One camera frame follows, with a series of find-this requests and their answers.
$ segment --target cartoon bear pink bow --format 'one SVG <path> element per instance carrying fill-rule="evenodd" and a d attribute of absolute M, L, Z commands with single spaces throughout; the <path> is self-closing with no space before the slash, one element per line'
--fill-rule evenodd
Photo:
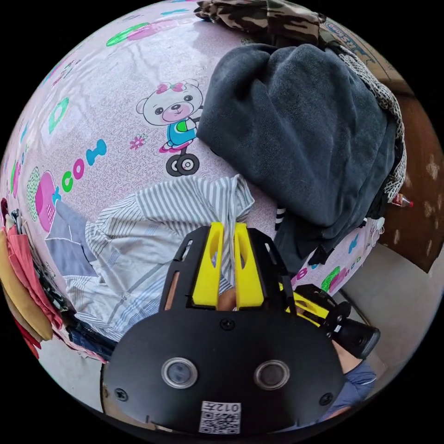
<path fill-rule="evenodd" d="M 173 91 L 175 91 L 176 93 L 183 91 L 184 88 L 184 84 L 183 83 L 175 83 L 174 85 L 170 85 L 167 83 L 161 83 L 158 87 L 157 87 L 157 94 L 162 94 L 165 91 L 167 91 L 168 89 L 172 89 Z"/>

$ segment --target camouflage fabric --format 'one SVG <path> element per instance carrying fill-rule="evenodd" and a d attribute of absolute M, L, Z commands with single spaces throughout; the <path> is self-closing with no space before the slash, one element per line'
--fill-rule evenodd
<path fill-rule="evenodd" d="M 278 48 L 320 43 L 319 25 L 326 17 L 285 0 L 201 0 L 194 13 L 255 35 Z"/>

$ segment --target black handle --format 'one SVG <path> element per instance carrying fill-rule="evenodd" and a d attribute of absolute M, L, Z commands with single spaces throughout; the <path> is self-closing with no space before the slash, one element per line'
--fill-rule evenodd
<path fill-rule="evenodd" d="M 332 332 L 331 338 L 354 357 L 366 359 L 378 343 L 381 332 L 375 327 L 348 318 L 344 318 L 339 325 L 340 330 Z"/>

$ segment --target qr code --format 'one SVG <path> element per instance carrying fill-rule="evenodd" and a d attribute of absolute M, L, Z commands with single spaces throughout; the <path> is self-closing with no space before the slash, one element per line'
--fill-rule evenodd
<path fill-rule="evenodd" d="M 241 432 L 241 414 L 202 412 L 199 431 L 221 435 L 239 434 Z"/>

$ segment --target yellow handle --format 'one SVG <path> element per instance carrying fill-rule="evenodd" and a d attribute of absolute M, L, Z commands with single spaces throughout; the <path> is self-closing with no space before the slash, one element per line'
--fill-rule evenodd
<path fill-rule="evenodd" d="M 323 318 L 323 319 L 325 319 L 327 317 L 328 310 L 326 310 L 325 308 L 320 307 L 317 304 L 314 304 L 313 302 L 309 301 L 308 299 L 297 294 L 294 291 L 293 291 L 293 297 L 295 298 L 295 305 L 298 308 L 301 308 L 304 311 L 308 311 L 311 314 L 319 316 L 320 318 Z M 309 319 L 308 317 L 304 316 L 303 314 L 298 313 L 297 315 L 300 316 L 301 318 L 304 318 L 304 319 L 310 321 L 312 324 L 315 324 L 317 327 L 320 326 L 317 322 Z"/>

